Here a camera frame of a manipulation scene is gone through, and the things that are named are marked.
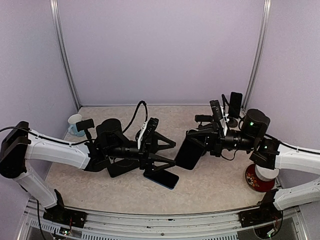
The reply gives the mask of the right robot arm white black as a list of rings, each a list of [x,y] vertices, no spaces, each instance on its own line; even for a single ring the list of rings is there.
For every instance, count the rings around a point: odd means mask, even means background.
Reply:
[[[196,121],[206,122],[189,130],[185,139],[191,147],[200,151],[189,163],[195,166],[204,152],[221,157],[223,150],[246,151],[249,159],[263,172],[274,173],[288,169],[319,175],[320,151],[318,149],[293,146],[266,133],[270,118],[258,109],[247,111],[240,130],[226,129],[226,117],[214,110],[211,116],[198,115]]]

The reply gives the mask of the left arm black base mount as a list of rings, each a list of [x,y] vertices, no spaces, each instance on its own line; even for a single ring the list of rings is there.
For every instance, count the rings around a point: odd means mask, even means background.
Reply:
[[[68,208],[46,210],[43,214],[45,220],[81,229],[85,226],[86,218],[86,212]]]

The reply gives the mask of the grey round-base phone stand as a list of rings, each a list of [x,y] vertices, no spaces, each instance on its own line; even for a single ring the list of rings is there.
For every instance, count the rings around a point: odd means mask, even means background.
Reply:
[[[244,117],[234,118],[231,116],[227,117],[227,126],[230,128],[236,128],[239,126],[240,122],[244,119]]]

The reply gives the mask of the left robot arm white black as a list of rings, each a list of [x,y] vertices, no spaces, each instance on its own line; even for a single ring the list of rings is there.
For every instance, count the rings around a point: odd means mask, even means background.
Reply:
[[[176,144],[156,131],[158,123],[157,118],[150,118],[143,124],[137,140],[130,140],[116,118],[97,126],[92,119],[83,120],[77,122],[76,127],[84,131],[86,140],[71,142],[40,134],[30,129],[28,122],[21,121],[9,128],[9,134],[1,143],[0,173],[16,181],[61,223],[70,218],[69,209],[61,194],[46,185],[28,160],[60,163],[86,172],[108,170],[112,177],[141,169],[145,178],[172,190],[179,177],[169,168],[176,163],[157,152]],[[96,138],[91,136],[91,128],[95,128]]]

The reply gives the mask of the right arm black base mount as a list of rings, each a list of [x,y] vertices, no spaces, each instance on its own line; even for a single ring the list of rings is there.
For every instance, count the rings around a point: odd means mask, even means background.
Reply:
[[[238,213],[240,224],[242,228],[260,225],[275,221],[276,218],[281,219],[282,211],[270,208],[256,208]]]

